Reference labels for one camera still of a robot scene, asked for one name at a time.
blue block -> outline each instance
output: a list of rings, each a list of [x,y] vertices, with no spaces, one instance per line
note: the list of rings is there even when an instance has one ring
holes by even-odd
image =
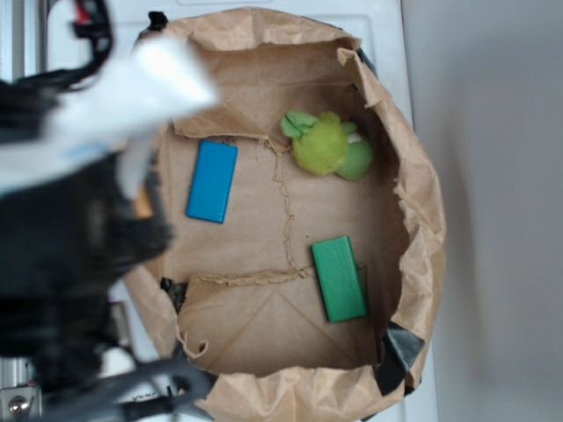
[[[237,154],[237,147],[201,141],[187,203],[188,217],[224,222]]]

brown paper bag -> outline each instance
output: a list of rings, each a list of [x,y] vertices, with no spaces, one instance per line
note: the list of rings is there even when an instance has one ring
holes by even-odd
[[[401,400],[420,383],[440,300],[444,210],[432,164],[360,41],[249,8],[171,22],[165,34],[197,46],[223,103],[157,139],[176,236],[127,283],[158,351],[178,338],[220,374],[198,403],[216,420],[349,421]],[[291,108],[354,121],[376,152],[367,176],[298,167],[279,128]],[[201,138],[238,147],[224,224],[185,217]],[[337,236],[350,236],[370,316],[331,324],[311,244]],[[178,318],[161,277],[188,282]]]

plush toy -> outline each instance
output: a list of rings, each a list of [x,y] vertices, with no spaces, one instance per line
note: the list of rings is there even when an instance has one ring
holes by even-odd
[[[335,113],[315,117],[290,110],[281,119],[281,130],[293,140],[297,164],[319,176],[336,172],[347,180],[359,180],[373,162],[369,141],[356,132],[353,122],[342,123]]]

screw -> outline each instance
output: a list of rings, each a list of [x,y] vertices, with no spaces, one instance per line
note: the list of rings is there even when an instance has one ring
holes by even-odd
[[[8,409],[10,413],[16,417],[25,416],[29,413],[29,403],[22,396],[15,396],[8,403]]]

green rectangular block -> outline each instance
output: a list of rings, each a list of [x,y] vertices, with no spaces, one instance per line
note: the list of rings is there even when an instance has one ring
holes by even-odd
[[[318,279],[332,323],[364,317],[368,307],[348,236],[312,245]]]

